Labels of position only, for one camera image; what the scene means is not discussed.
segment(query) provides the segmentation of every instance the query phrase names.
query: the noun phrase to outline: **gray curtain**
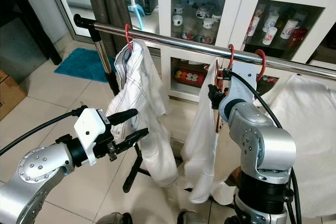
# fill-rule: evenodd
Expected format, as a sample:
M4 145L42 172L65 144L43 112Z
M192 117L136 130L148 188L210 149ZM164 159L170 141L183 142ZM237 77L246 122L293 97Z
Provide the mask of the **gray curtain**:
M97 21L118 27L125 27L126 23L131 25L131 18L127 9L126 0L90 1ZM127 43L124 37L118 35L111 35L102 32L100 35L109 57L115 57Z

